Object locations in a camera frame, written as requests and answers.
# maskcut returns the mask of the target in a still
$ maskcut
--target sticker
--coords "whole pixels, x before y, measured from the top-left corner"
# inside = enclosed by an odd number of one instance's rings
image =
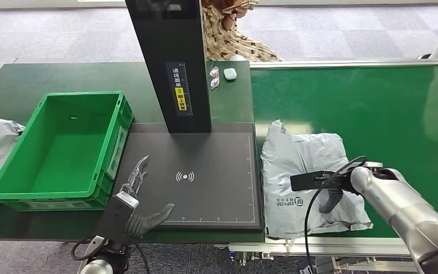
[[[175,96],[177,98],[177,103],[179,104],[179,111],[187,111],[187,106],[185,105],[185,98],[184,98],[184,88],[176,87]]]
[[[177,115],[193,116],[185,62],[166,62],[165,68],[167,69]]]

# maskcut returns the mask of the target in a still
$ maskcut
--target gray carpet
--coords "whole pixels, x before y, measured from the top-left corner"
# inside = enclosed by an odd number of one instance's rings
[[[406,59],[431,52],[438,42],[438,6],[259,7],[238,25],[287,61]],[[0,10],[0,67],[142,60],[126,9]],[[0,274],[74,273],[78,264],[70,248],[0,242]],[[152,273],[298,273],[306,265],[304,257],[278,257],[242,268],[228,260],[227,250],[210,245],[154,244],[144,250]],[[144,273],[138,253],[129,273]]]

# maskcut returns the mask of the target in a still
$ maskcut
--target green plastic crate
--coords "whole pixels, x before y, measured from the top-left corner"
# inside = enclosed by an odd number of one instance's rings
[[[132,117],[121,91],[46,94],[0,170],[0,203],[104,209]]]

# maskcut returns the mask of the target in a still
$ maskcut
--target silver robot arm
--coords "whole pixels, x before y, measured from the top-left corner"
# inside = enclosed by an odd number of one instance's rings
[[[438,274],[438,213],[393,169],[356,167],[351,184],[397,232],[420,273]]]

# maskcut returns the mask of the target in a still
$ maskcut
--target robotic arm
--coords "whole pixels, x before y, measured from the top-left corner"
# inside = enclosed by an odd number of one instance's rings
[[[128,257],[132,251],[129,246],[170,217],[174,204],[165,205],[151,216],[137,213],[137,196],[148,173],[149,160],[149,156],[143,157],[119,193],[110,197],[96,227],[96,236],[78,242],[71,250],[71,257],[82,262],[78,274],[123,274],[128,269]],[[76,248],[87,240],[90,244],[85,254],[77,256]]]
[[[326,188],[329,196],[321,213],[338,204],[342,190],[362,195],[404,240],[419,272],[438,274],[438,213],[399,171],[364,162],[339,176],[318,171],[291,177],[293,191],[319,188]]]
[[[438,274],[438,213],[402,174],[356,167],[350,182],[404,240],[419,272]]]

